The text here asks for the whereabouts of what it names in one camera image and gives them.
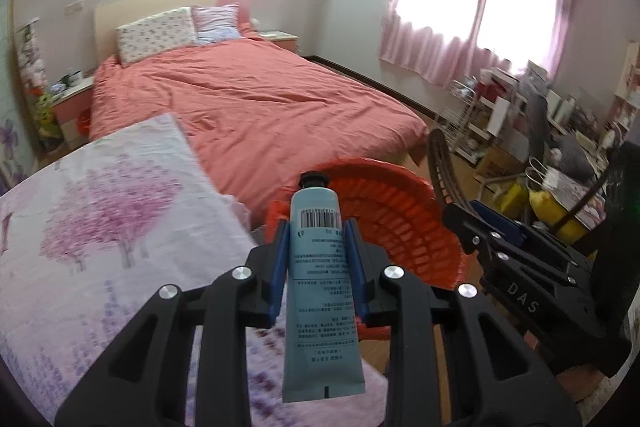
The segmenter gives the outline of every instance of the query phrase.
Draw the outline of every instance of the hand cream tube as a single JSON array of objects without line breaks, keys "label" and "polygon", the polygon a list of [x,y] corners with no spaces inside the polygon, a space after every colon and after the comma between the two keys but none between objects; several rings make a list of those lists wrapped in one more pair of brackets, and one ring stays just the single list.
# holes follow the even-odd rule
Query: hand cream tube
[{"label": "hand cream tube", "polygon": [[291,200],[282,400],[365,392],[338,197],[305,172]]}]

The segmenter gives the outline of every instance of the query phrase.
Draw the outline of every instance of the baseboard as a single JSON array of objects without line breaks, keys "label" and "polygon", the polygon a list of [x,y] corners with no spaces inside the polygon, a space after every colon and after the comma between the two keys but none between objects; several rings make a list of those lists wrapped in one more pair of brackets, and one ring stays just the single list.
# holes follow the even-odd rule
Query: baseboard
[{"label": "baseboard", "polygon": [[310,57],[303,57],[310,62],[315,62],[316,64],[320,64],[321,66],[327,66],[332,68],[332,70],[340,71],[340,73],[350,76],[354,80],[362,82],[363,84],[367,84],[367,86],[373,87],[379,91],[382,91],[385,94],[388,94],[391,98],[398,100],[398,102],[404,103],[404,105],[408,105],[412,109],[421,112],[431,120],[435,120],[436,114],[427,107],[423,106],[421,103],[416,102],[415,100],[410,99],[407,95],[402,94],[401,92],[396,91],[395,89],[391,89],[385,84],[381,84],[375,80],[372,80],[368,76],[364,76],[363,74],[357,73],[356,71],[350,70],[349,68],[345,68],[340,64],[336,64],[326,58],[318,57],[317,55],[311,55]]}]

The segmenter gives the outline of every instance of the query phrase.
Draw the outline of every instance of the floral pillow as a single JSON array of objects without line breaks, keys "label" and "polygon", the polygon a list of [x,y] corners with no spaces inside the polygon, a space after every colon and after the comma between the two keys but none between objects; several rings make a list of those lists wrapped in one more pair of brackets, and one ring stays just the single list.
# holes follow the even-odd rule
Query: floral pillow
[{"label": "floral pillow", "polygon": [[201,46],[241,38],[238,31],[237,4],[206,8],[192,6],[191,13],[198,44]]},{"label": "floral pillow", "polygon": [[162,52],[196,45],[191,7],[169,10],[116,28],[120,63],[128,66]]}]

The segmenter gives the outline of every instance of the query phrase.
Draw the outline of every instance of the orange basket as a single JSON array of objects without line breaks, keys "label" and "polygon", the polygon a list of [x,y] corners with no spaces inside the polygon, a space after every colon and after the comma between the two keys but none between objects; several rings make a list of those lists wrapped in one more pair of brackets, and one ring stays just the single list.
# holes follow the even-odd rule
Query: orange basket
[{"label": "orange basket", "polygon": [[[338,194],[343,220],[355,217],[362,238],[380,245],[393,264],[426,283],[453,289],[464,282],[470,258],[458,238],[440,220],[440,209],[427,180],[410,170],[366,158],[345,158],[312,170],[329,176]],[[273,240],[278,221],[289,219],[295,188],[281,188],[267,212],[266,237]],[[389,338],[388,328],[358,324],[364,339]]]},{"label": "orange basket", "polygon": [[91,127],[91,108],[85,109],[78,115],[76,122],[78,133],[82,136],[89,136],[89,127]]}]

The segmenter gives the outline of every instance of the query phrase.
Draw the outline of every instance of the floral bedsheet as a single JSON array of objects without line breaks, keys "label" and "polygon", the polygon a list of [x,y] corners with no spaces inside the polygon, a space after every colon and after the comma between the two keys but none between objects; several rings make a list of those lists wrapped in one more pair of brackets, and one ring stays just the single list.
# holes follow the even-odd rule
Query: floral bedsheet
[{"label": "floral bedsheet", "polygon": [[[207,285],[255,246],[171,115],[92,142],[0,198],[0,356],[52,422],[87,368],[167,283]],[[367,392],[319,402],[280,397],[284,316],[247,331],[255,426],[382,422],[386,380],[365,362]],[[198,365],[194,344],[187,423]]]}]

